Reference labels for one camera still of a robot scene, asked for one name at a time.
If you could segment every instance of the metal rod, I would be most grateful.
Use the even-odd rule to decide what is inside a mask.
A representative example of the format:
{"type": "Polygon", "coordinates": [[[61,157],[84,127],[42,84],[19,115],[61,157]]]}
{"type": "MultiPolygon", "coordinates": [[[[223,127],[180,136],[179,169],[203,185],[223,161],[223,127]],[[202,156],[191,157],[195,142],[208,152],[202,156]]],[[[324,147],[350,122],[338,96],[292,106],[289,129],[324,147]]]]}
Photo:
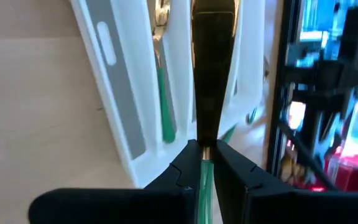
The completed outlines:
{"type": "Polygon", "coordinates": [[[328,190],[338,190],[337,187],[330,181],[324,171],[320,168],[316,161],[309,154],[309,150],[306,146],[300,141],[297,136],[294,136],[293,130],[287,125],[284,121],[278,122],[278,127],[281,131],[287,136],[289,140],[295,146],[295,149],[298,151],[299,155],[305,160],[307,165],[312,169],[317,178],[322,181],[322,183],[327,187],[328,190]]]}

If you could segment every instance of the red light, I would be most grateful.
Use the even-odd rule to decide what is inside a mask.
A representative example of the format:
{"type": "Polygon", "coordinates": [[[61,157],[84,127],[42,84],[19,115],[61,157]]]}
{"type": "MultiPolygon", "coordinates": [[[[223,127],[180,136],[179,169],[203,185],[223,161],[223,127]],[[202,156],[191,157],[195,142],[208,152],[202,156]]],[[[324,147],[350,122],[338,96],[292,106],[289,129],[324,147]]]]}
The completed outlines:
{"type": "Polygon", "coordinates": [[[326,189],[324,187],[312,187],[311,188],[311,191],[314,191],[314,192],[323,192],[325,190],[326,189]]]}

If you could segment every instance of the black metal frame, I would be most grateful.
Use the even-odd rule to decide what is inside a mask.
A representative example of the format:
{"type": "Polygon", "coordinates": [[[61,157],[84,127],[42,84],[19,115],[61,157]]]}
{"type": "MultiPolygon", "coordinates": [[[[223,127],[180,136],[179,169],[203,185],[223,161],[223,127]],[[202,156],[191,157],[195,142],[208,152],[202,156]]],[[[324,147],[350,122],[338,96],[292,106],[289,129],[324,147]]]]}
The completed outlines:
{"type": "Polygon", "coordinates": [[[278,128],[278,121],[285,116],[282,110],[288,98],[288,87],[285,85],[285,64],[288,44],[296,40],[296,31],[299,24],[301,0],[287,0],[283,3],[283,14],[280,33],[280,45],[278,47],[277,73],[274,87],[272,121],[270,125],[270,137],[267,154],[266,171],[274,176],[280,170],[280,148],[283,142],[283,134],[278,128]]]}
{"type": "MultiPolygon", "coordinates": [[[[283,8],[283,16],[282,16],[282,26],[281,26],[281,35],[280,35],[280,46],[278,52],[278,62],[277,62],[277,76],[275,82],[275,90],[274,90],[274,100],[273,100],[273,111],[272,111],[272,120],[271,120],[271,128],[270,128],[270,139],[269,139],[269,146],[268,146],[268,158],[267,158],[267,171],[274,176],[279,175],[280,170],[280,153],[283,146],[283,132],[287,135],[288,138],[293,139],[293,136],[288,130],[281,130],[283,128],[283,123],[281,120],[284,120],[286,117],[285,106],[288,104],[288,89],[289,89],[289,81],[288,80],[296,80],[300,79],[298,76],[300,73],[305,72],[302,71],[302,68],[292,68],[291,71],[288,70],[288,66],[286,66],[286,59],[287,59],[287,48],[288,45],[294,44],[296,38],[296,31],[297,25],[300,15],[300,6],[301,0],[291,0],[284,2],[283,8]]],[[[356,18],[358,22],[358,8],[354,9],[347,18],[356,18]]],[[[347,20],[345,28],[344,28],[344,35],[342,36],[342,44],[339,51],[339,60],[346,62],[349,65],[358,65],[358,23],[357,25],[354,23],[352,19],[347,20]]],[[[331,69],[331,65],[325,65],[326,69],[323,72],[333,72],[331,69]]],[[[348,77],[347,75],[342,74],[342,80],[348,77]]],[[[345,108],[345,112],[341,113],[341,118],[343,119],[344,116],[349,116],[351,113],[351,106],[347,106],[345,108]]],[[[324,146],[326,147],[326,142],[330,139],[327,139],[327,136],[323,134],[320,130],[320,126],[326,126],[331,128],[332,121],[328,119],[328,116],[323,116],[319,114],[318,110],[316,110],[315,106],[307,106],[306,105],[306,113],[305,119],[303,123],[303,128],[300,133],[300,139],[303,141],[301,143],[306,143],[306,146],[302,144],[302,149],[305,148],[304,152],[310,152],[311,150],[314,151],[316,147],[324,146]],[[324,144],[316,141],[314,139],[323,140],[324,144]]],[[[306,155],[306,157],[302,156],[305,160],[305,164],[308,166],[315,165],[313,164],[314,161],[310,161],[310,156],[306,155]]],[[[320,170],[313,169],[316,175],[323,181],[326,178],[324,173],[320,174],[320,170]]]]}

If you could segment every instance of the white plastic holder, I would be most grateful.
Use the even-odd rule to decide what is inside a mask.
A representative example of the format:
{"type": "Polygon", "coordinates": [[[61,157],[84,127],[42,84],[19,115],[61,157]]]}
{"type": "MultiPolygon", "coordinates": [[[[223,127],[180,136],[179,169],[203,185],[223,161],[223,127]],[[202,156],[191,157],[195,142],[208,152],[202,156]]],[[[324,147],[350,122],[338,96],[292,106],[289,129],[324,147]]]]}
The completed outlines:
{"type": "MultiPolygon", "coordinates": [[[[167,64],[169,89],[172,95],[175,140],[162,140],[160,98],[158,96],[149,11],[146,1],[71,0],[78,26],[85,43],[96,84],[115,139],[122,164],[135,187],[145,187],[158,177],[186,146],[196,138],[193,117],[193,67],[191,62],[190,0],[172,0],[171,14],[163,50],[167,64]],[[95,21],[100,13],[111,13],[114,21],[95,21]],[[111,29],[118,35],[111,36],[111,29]],[[145,151],[134,157],[130,133],[125,132],[124,116],[111,83],[110,67],[122,63],[126,68],[141,129],[139,142],[145,151]]],[[[232,65],[221,115],[219,135],[222,136],[245,118],[260,102],[264,67],[264,0],[241,0],[232,65]]]]}

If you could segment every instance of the black plastic part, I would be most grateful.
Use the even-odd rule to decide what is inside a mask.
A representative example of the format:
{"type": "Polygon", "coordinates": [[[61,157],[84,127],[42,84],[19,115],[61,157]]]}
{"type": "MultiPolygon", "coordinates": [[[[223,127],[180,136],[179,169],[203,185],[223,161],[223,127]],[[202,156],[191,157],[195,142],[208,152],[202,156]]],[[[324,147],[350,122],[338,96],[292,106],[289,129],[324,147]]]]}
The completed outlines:
{"type": "Polygon", "coordinates": [[[358,223],[358,193],[296,190],[218,141],[214,179],[224,224],[358,223]]]}
{"type": "Polygon", "coordinates": [[[225,224],[250,221],[249,194],[253,190],[263,188],[271,190],[271,194],[292,190],[291,186],[266,173],[224,141],[217,142],[213,157],[216,193],[225,224]]]}
{"type": "Polygon", "coordinates": [[[37,197],[31,224],[194,223],[194,190],[58,189],[37,197]]]}
{"type": "Polygon", "coordinates": [[[144,190],[58,189],[37,197],[31,224],[196,223],[201,149],[191,140],[144,190]]]}
{"type": "Polygon", "coordinates": [[[186,147],[171,162],[169,167],[145,189],[149,190],[181,190],[200,188],[202,148],[196,140],[188,141],[186,147]]]}

